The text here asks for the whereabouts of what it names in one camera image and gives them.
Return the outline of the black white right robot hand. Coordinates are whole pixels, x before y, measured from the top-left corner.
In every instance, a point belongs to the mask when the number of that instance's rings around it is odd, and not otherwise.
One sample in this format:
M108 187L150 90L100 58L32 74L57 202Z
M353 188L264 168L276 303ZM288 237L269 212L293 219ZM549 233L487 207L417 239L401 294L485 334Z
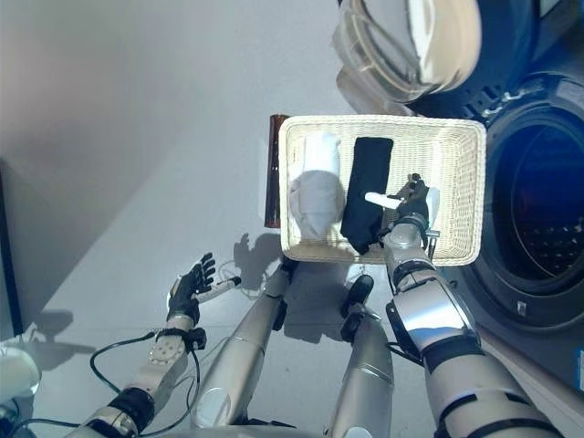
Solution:
M419 214L431 228L439 210L440 191L427 186L419 173L412 173L397 194L366 192L364 200L393 210L399 217Z

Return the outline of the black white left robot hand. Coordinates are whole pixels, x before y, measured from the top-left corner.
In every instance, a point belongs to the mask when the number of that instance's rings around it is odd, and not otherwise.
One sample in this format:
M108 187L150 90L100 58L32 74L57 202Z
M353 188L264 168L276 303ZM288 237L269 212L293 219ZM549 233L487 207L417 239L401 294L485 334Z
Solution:
M178 276L167 298L166 320L187 317L196 326L200 319L200 304L219 297L241 284L239 276L215 283L214 274L214 255L206 253L186 274Z

